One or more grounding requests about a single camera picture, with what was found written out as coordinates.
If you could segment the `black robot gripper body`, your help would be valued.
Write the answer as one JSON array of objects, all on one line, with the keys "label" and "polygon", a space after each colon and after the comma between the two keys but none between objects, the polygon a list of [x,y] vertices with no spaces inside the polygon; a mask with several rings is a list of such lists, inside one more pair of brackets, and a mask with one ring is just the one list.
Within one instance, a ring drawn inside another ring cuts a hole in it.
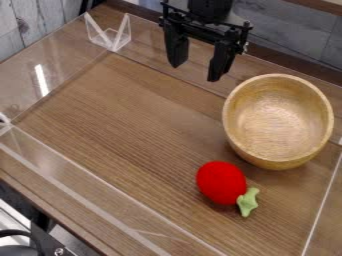
[{"label": "black robot gripper body", "polygon": [[169,39],[195,38],[208,44],[224,40],[233,52],[247,48],[251,22],[232,10],[235,0],[160,0],[163,15],[160,27]]}]

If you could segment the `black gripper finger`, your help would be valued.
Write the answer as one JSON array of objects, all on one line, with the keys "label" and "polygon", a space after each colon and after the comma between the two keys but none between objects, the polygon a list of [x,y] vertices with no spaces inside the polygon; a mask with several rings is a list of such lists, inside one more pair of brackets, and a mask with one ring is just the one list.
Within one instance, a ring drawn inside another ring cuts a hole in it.
[{"label": "black gripper finger", "polygon": [[213,56],[209,60],[208,76],[209,82],[216,82],[228,72],[235,59],[235,47],[228,41],[217,41],[213,48]]},{"label": "black gripper finger", "polygon": [[183,31],[171,23],[164,24],[164,43],[168,62],[177,68],[188,59],[189,41]]}]

